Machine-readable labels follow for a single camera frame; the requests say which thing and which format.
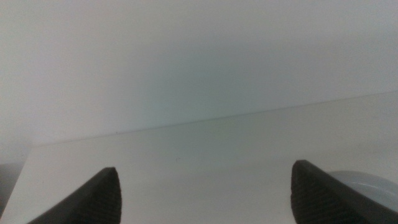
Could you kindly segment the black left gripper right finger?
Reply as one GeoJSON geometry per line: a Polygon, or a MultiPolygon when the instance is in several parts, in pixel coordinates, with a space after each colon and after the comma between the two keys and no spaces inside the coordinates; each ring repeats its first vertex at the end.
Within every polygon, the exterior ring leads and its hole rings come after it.
{"type": "Polygon", "coordinates": [[[309,161],[292,166],[296,223],[397,223],[397,184],[355,171],[325,172],[309,161]]]}

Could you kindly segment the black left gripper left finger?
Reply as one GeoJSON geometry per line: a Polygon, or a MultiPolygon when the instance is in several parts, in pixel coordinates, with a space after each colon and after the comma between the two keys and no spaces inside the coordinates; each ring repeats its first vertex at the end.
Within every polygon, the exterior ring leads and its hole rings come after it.
{"type": "Polygon", "coordinates": [[[119,224],[121,214],[118,172],[106,167],[29,224],[119,224]]]}

